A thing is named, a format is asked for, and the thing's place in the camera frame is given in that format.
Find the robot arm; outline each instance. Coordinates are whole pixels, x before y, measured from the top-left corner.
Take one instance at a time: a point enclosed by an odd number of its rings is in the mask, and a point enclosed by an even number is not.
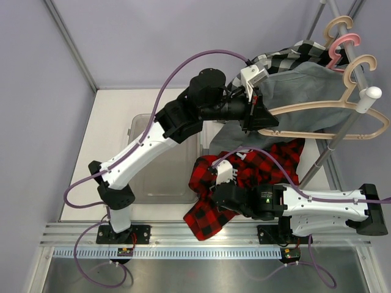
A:
[[[380,204],[359,202],[379,200],[375,185],[364,184],[360,189],[342,192],[303,191],[304,198],[294,188],[264,184],[245,189],[234,185],[232,165],[222,161],[216,166],[216,190],[212,200],[219,210],[230,209],[246,217],[260,220],[279,219],[281,239],[312,233],[355,229],[357,234],[382,236],[388,234]],[[316,201],[351,200],[349,203]]]
[[[107,162],[90,163],[91,174],[106,171],[95,180],[99,184],[101,199],[110,208],[114,232],[121,233],[131,226],[129,205],[135,196],[128,185],[130,179],[155,157],[200,132],[203,121],[238,120],[243,131],[278,126],[278,120],[265,108],[262,95],[256,88],[267,77],[267,71],[261,65],[246,67],[241,70],[242,86],[229,93],[223,72],[212,68],[202,70],[176,100],[167,103],[155,115],[148,133],[141,134]],[[136,145],[134,152],[126,156]],[[336,228],[354,228],[364,235],[387,234],[380,204],[312,201],[285,186],[243,189],[233,184],[229,162],[219,164],[217,173],[217,188],[212,199],[219,209],[231,209],[253,219],[273,220],[277,217],[283,227],[282,234],[307,236]],[[351,192],[305,193],[310,198],[358,200],[372,196],[371,199],[378,199],[376,188],[375,191],[373,188],[365,184]]]
[[[130,227],[127,207],[135,199],[128,185],[130,179],[154,158],[200,132],[203,121],[238,120],[243,131],[278,126],[278,120],[265,108],[256,88],[267,77],[262,65],[250,65],[241,70],[242,86],[229,93],[223,72],[204,69],[191,79],[189,87],[176,100],[167,103],[155,115],[147,135],[141,134],[107,162],[89,164],[91,174],[106,171],[95,180],[101,199],[111,210],[111,225],[116,233]],[[136,145],[134,152],[126,156]]]

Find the plastic bin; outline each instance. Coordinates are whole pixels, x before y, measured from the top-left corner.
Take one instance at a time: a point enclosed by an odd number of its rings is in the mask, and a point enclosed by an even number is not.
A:
[[[147,127],[150,114],[133,118],[129,141]],[[196,159],[200,156],[200,139],[196,134],[180,145],[156,157],[129,182],[135,203],[194,203],[197,195],[188,183]]]

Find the clothing hanger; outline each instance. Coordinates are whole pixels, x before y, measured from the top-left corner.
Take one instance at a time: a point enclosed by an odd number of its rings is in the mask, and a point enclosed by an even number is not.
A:
[[[338,16],[330,21],[323,31],[323,38],[326,40],[326,44],[324,44],[324,46],[326,48],[330,47],[330,45],[334,42],[334,36],[331,35],[331,29],[338,23],[345,23],[347,29],[351,29],[353,27],[353,19],[347,15]]]
[[[342,55],[338,54],[335,50],[337,49],[337,47],[339,45],[341,45],[343,42],[346,42],[346,41],[353,41],[354,46],[358,46],[361,43],[361,38],[357,34],[350,33],[350,34],[343,35],[342,37],[339,37],[338,39],[336,39],[329,48],[329,56],[331,58],[331,61],[329,64],[327,64],[326,68],[337,71],[337,72],[344,72],[345,71],[344,69],[338,69],[338,68],[334,68],[334,67],[335,67],[335,64],[337,64],[338,60],[340,60],[340,58],[342,57]]]
[[[346,67],[345,72],[343,73],[343,83],[346,86],[346,90],[343,93],[342,97],[338,101],[317,101],[317,102],[308,102],[308,103],[301,103],[301,104],[294,104],[284,107],[278,107],[275,109],[269,110],[270,113],[273,115],[279,115],[283,113],[290,113],[290,112],[296,112],[299,110],[307,110],[307,109],[317,109],[317,108],[324,108],[324,107],[337,107],[337,108],[347,108],[347,109],[353,109],[355,110],[357,107],[356,103],[348,102],[348,98],[352,94],[354,88],[356,87],[357,83],[355,81],[351,80],[351,74],[353,72],[353,69],[355,67],[360,66],[362,63],[368,63],[370,66],[370,70],[373,71],[376,69],[377,61],[376,58],[372,55],[361,55],[354,59],[348,67]],[[370,87],[368,89],[362,90],[364,91],[372,91],[377,90],[376,87]],[[344,139],[373,139],[380,134],[382,134],[390,125],[390,120],[384,116],[382,113],[369,108],[366,111],[367,114],[371,115],[372,117],[380,120],[383,123],[383,126],[379,128],[377,131],[371,134],[347,134]],[[258,130],[258,132],[264,136],[279,136],[279,137],[301,137],[305,139],[333,139],[335,134],[330,133],[314,133],[314,132],[297,132],[297,131],[273,131],[270,129],[262,129]]]

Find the gray wall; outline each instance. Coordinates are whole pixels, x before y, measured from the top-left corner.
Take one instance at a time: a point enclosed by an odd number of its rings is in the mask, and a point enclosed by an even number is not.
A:
[[[357,48],[360,53],[372,54],[378,60],[378,69],[372,74],[373,85],[383,91],[382,98],[374,108],[391,117],[391,1],[367,1],[358,16],[354,32],[362,37]],[[373,132],[378,124],[376,120],[363,117],[351,133]],[[368,141],[344,141],[337,148],[335,158],[341,171],[343,185],[347,189],[356,189],[363,183],[376,184],[381,198],[391,197],[391,130],[380,137]],[[391,233],[391,206],[382,206],[389,232]],[[391,288],[391,236],[373,239],[377,259],[382,268],[388,288]]]
[[[346,11],[353,0],[339,2]],[[247,58],[293,45],[319,3],[314,0],[54,0],[100,88],[157,88],[182,61],[209,49]],[[326,10],[321,23],[332,19]],[[243,67],[229,56],[206,56],[184,68],[171,87],[201,69],[228,78]]]
[[[22,292],[93,95],[39,0],[0,1],[0,291]]]

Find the red plaid shirt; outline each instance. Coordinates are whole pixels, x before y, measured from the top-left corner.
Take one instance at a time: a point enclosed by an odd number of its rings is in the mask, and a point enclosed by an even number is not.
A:
[[[291,142],[274,144],[270,154],[282,165],[295,184],[299,184],[296,168],[299,165],[300,155],[304,147],[304,139],[295,139]],[[237,215],[233,211],[217,210],[211,200],[212,187],[216,183],[216,174],[212,173],[212,163],[227,152],[218,156],[199,157],[191,174],[189,187],[199,194],[200,200],[183,217],[198,240],[205,240],[217,234],[222,227]],[[233,169],[236,169],[235,183],[240,187],[254,187],[261,184],[287,183],[283,173],[270,158],[258,151],[236,153],[228,160]]]

